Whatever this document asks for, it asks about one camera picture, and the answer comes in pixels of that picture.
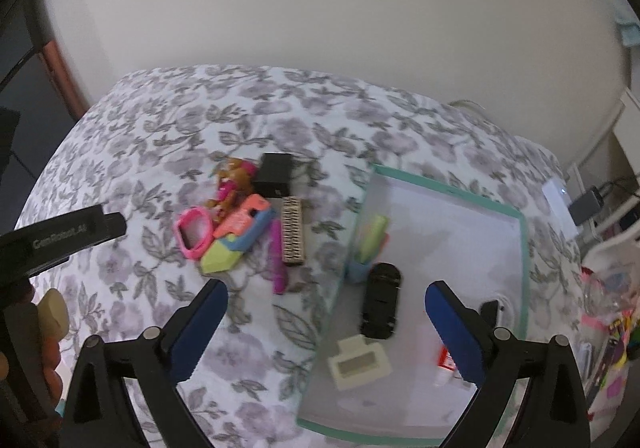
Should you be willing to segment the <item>person's hand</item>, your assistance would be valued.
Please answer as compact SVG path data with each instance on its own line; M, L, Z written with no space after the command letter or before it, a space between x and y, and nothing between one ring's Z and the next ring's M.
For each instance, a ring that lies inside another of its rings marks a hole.
M28 279L1 287L1 308L16 303L30 303L35 288ZM49 289L37 304L41 378L46 383L49 402L55 408L62 398L63 380L56 372L61 362L60 342L70 330L68 309L60 291Z

